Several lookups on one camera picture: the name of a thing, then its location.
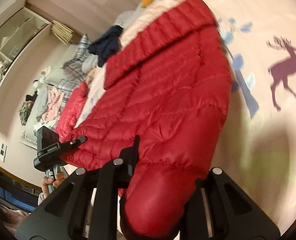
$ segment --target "quilted down jacket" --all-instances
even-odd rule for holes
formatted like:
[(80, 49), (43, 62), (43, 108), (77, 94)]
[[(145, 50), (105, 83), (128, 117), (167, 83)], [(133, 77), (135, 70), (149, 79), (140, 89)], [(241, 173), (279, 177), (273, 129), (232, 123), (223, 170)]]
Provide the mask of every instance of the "quilted down jacket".
[(139, 162), (121, 198), (122, 231), (127, 239), (174, 237), (195, 179), (208, 174), (228, 111), (229, 63), (211, 11), (202, 0), (186, 0), (111, 56), (107, 92), (72, 129), (85, 87), (73, 92), (56, 131), (61, 141), (87, 141), (63, 160), (97, 169), (139, 135)]

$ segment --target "wall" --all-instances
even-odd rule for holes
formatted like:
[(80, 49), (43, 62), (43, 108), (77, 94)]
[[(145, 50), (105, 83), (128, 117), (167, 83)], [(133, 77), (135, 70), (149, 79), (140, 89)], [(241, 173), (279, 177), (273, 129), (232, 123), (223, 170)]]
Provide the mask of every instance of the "wall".
[(17, 74), (13, 89), (4, 98), (0, 110), (0, 148), (5, 143), (7, 147), (5, 162), (0, 166), (27, 182), (40, 186), (44, 173), (33, 166), (36, 150), (19, 143), (24, 127), (21, 126), (18, 110), (25, 100), (26, 94), (33, 94), (32, 81), (39, 77), (43, 68), (53, 65), (67, 45), (62, 44), (54, 35), (44, 40), (30, 56)]
[(26, 7), (52, 21), (57, 20), (91, 40), (104, 33), (123, 11), (135, 9), (141, 0), (27, 0)]

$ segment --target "navy blue clothing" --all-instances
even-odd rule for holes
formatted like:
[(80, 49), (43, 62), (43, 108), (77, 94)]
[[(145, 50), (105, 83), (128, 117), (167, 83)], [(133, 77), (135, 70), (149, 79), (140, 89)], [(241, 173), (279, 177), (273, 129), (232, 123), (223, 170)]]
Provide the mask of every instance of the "navy blue clothing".
[(98, 66), (102, 67), (107, 59), (116, 54), (119, 50), (119, 36), (123, 28), (119, 25), (112, 26), (99, 39), (88, 47), (88, 50), (93, 55), (98, 55)]

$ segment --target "pink clothing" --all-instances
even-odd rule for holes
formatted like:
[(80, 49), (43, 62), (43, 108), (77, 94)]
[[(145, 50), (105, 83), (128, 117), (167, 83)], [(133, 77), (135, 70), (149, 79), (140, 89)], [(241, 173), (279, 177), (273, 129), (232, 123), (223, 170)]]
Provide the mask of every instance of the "pink clothing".
[(30, 215), (28, 212), (22, 210), (11, 210), (5, 206), (2, 206), (4, 212), (9, 217), (10, 221), (8, 223), (3, 223), (9, 232), (15, 236), (17, 228), (21, 223)]
[(56, 87), (52, 87), (52, 89), (48, 90), (46, 111), (42, 115), (42, 119), (44, 122), (49, 122), (55, 119), (55, 117), (59, 114), (64, 95), (64, 92), (57, 89)]

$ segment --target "finger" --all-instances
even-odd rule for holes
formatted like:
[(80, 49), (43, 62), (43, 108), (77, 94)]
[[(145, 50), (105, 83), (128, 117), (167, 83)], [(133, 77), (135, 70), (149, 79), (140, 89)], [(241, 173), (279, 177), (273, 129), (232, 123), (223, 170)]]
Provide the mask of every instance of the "finger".
[(49, 185), (49, 184), (52, 184), (54, 181), (53, 178), (48, 178), (48, 177), (43, 177), (43, 179), (41, 180), (41, 185)]
[(56, 180), (56, 181), (53, 183), (53, 186), (54, 186), (55, 188), (59, 187), (59, 186), (62, 184), (62, 182), (64, 182), (64, 180), (65, 180), (65, 179), (58, 179), (58, 180)]
[(66, 178), (63, 172), (57, 173), (55, 177), (56, 177), (56, 180), (61, 180)]
[(41, 189), (45, 198), (47, 198), (50, 195), (48, 185), (52, 183), (53, 183), (53, 178), (44, 177), (41, 180)]

